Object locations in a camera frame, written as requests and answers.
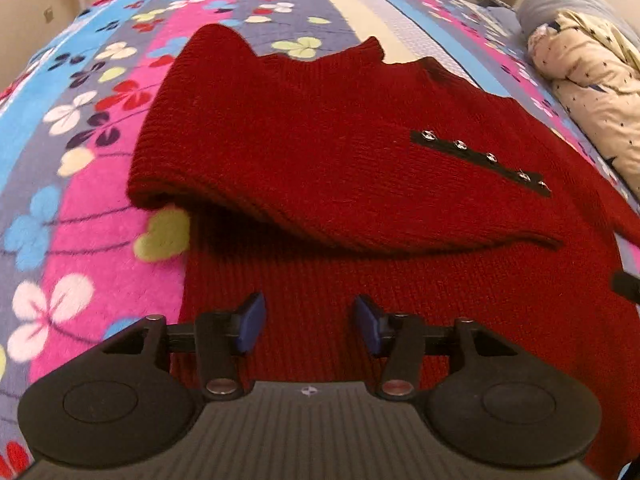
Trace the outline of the red knit sweater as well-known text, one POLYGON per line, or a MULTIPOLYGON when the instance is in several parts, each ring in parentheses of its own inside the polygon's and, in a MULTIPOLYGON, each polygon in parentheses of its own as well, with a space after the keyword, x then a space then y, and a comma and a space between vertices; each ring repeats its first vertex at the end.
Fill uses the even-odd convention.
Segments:
POLYGON ((378 377, 359 295, 433 324, 470 318, 585 384, 588 465, 639 453, 639 317, 611 286, 639 217, 518 102, 378 40, 299 62, 200 28, 166 75, 127 194, 190 218, 180 318, 265 296, 244 382, 378 377))

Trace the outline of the floral fleece bed blanket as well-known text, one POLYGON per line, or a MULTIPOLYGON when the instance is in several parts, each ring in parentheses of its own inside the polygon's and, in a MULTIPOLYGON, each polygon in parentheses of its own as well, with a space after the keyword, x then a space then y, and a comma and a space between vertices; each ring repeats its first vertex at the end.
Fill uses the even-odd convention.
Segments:
POLYGON ((491 10, 464 0, 98 0, 35 54, 1 97, 1 474, 32 463, 17 426, 27 387, 148 314, 177 322, 189 220, 130 205, 143 119, 201 26, 259 52, 321 58, 368 37, 388 62, 431 56, 512 96, 596 168, 623 179, 491 10))

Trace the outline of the cream star-print duvet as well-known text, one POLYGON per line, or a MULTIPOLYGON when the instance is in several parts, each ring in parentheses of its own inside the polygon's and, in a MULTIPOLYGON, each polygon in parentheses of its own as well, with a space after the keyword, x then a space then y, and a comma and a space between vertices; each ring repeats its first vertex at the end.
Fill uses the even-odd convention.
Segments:
POLYGON ((527 47, 568 116, 638 195, 638 48, 606 18, 568 9, 538 26, 527 47))

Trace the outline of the grey pillow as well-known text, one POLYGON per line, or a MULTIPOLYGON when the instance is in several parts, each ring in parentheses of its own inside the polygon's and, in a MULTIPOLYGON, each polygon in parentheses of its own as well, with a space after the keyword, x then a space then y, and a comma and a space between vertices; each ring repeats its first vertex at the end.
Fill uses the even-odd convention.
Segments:
POLYGON ((540 25, 552 22, 562 10, 605 18, 639 47, 638 32, 605 0, 523 0, 516 9, 516 17, 524 36, 528 37, 540 25))

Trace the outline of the wall power socket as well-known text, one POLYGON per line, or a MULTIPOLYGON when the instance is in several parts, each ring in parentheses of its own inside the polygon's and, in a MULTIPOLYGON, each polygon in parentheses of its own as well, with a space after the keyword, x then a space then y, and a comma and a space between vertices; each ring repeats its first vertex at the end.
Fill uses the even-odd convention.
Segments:
POLYGON ((44 21, 49 24, 53 21, 54 19, 54 14, 53 14, 53 9, 52 8, 47 8, 46 10, 43 11, 43 17, 44 17, 44 21))

